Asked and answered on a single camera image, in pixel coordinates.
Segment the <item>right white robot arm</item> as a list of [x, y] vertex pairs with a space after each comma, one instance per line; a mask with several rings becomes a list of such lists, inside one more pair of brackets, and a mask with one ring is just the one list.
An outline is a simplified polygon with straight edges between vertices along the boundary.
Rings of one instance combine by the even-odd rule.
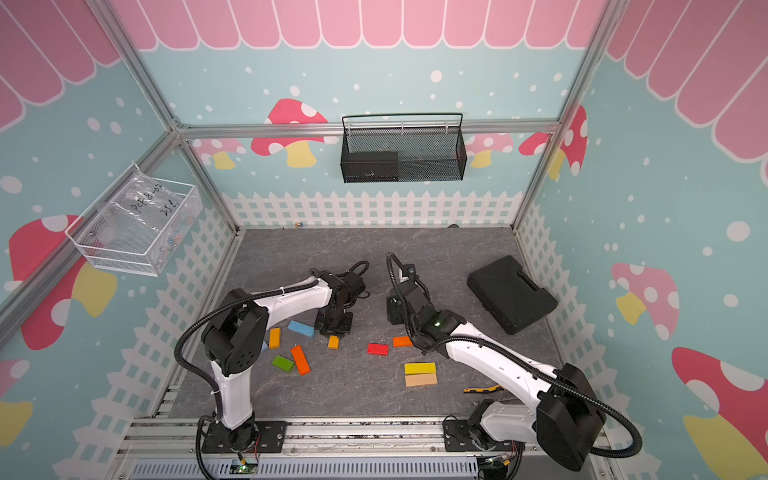
[[483, 334], [461, 315], [437, 309], [414, 266], [394, 253], [387, 254], [386, 268], [394, 309], [417, 349], [473, 368], [528, 408], [524, 416], [494, 401], [478, 408], [469, 425], [480, 439], [533, 443], [571, 471], [580, 470], [591, 455], [625, 459], [641, 452], [638, 428], [596, 398], [579, 368], [532, 360]]

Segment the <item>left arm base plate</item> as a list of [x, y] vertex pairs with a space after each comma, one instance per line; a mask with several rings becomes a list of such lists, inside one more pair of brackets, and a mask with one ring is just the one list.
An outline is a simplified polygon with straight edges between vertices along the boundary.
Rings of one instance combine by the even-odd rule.
[[203, 433], [202, 452], [224, 453], [281, 453], [286, 439], [286, 421], [246, 421], [234, 430], [222, 423], [206, 427]]

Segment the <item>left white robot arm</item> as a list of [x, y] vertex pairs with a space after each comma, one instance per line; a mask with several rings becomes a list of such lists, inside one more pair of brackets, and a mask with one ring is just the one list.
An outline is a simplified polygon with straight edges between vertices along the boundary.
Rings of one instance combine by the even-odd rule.
[[230, 291], [223, 303], [190, 325], [174, 347], [179, 366], [204, 380], [215, 400], [203, 436], [242, 453], [260, 440], [250, 398], [251, 368], [265, 335], [279, 322], [315, 310], [310, 328], [323, 336], [341, 338], [351, 330], [351, 307], [366, 287], [366, 260], [334, 274], [313, 269], [306, 280], [287, 287], [249, 294]]

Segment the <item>orange long block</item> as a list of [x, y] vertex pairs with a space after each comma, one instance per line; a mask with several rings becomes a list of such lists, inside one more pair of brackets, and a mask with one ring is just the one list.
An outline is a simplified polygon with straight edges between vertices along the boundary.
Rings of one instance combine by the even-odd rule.
[[293, 347], [290, 352], [299, 375], [304, 376], [308, 374], [311, 371], [311, 368], [303, 348], [300, 345], [297, 345]]

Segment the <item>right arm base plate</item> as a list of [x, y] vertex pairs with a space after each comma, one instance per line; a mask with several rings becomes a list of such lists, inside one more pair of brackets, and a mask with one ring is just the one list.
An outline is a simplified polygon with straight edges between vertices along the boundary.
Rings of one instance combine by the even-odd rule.
[[468, 420], [449, 415], [442, 421], [444, 448], [447, 452], [513, 452], [525, 444], [511, 440], [493, 440], [484, 430]]

